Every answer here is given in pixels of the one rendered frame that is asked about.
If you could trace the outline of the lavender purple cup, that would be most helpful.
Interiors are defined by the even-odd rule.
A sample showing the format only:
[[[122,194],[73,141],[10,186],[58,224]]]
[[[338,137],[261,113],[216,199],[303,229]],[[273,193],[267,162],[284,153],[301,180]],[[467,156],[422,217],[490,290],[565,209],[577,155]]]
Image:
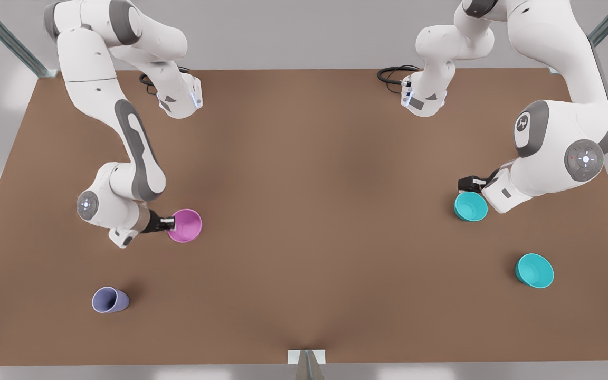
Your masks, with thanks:
[[[113,287],[101,287],[92,296],[92,308],[95,312],[108,314],[125,310],[130,303],[128,295]]]

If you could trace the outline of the pink bowl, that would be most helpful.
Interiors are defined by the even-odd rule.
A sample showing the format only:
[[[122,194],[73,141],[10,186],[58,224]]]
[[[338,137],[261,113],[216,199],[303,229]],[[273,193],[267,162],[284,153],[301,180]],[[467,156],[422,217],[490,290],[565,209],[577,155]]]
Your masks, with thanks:
[[[198,212],[191,209],[178,210],[172,215],[172,218],[174,219],[174,228],[167,231],[171,240],[187,243],[198,238],[203,227]]]

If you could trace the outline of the teal blue bowl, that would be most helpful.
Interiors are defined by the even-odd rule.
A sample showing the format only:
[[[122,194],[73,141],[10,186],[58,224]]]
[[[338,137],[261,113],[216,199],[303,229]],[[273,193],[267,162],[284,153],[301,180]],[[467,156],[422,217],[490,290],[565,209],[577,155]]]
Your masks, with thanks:
[[[554,270],[551,263],[538,253],[522,255],[515,265],[517,279],[526,286],[545,289],[554,281]]]
[[[461,220],[477,222],[488,214],[488,204],[480,193],[461,192],[454,200],[454,214]]]

